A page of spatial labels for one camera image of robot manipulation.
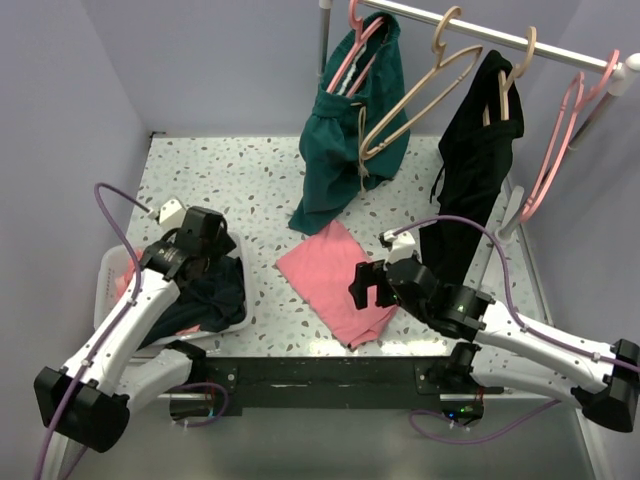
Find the dark navy shorts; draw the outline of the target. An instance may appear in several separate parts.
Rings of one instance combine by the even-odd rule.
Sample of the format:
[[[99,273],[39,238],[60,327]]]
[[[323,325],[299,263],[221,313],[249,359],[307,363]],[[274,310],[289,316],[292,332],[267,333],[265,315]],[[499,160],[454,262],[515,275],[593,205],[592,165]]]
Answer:
[[[246,318],[244,286],[242,260],[222,257],[161,314],[140,348],[193,327],[219,333],[239,325]]]

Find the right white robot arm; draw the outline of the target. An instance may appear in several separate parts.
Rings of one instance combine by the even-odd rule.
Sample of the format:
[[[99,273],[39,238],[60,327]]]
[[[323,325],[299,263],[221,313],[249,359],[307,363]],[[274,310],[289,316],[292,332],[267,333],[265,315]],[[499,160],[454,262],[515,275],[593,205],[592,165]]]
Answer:
[[[361,262],[348,291],[357,309],[375,291],[378,307],[399,306],[455,341],[431,367],[429,381],[459,393],[510,388],[566,402],[593,423],[634,429],[639,404],[639,347],[586,340],[524,319],[484,292],[438,280],[415,258]]]

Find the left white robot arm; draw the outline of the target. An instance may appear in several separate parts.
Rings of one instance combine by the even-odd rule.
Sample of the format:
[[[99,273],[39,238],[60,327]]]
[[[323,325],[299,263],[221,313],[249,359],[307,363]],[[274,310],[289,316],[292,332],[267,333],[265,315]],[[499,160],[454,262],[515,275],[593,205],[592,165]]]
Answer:
[[[188,208],[180,227],[144,250],[127,292],[85,345],[59,369],[45,367],[36,376],[44,426],[104,453],[130,417],[158,395],[200,390],[207,380],[206,353],[183,340],[168,343],[135,371],[126,367],[182,289],[235,247],[221,213]]]

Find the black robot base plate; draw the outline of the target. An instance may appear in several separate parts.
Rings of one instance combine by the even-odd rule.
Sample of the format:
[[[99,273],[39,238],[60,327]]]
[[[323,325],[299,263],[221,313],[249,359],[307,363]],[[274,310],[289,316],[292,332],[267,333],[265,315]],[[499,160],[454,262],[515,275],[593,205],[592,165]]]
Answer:
[[[447,357],[210,357],[185,386],[169,392],[179,399],[245,409],[439,408],[446,395],[500,394],[448,372]]]

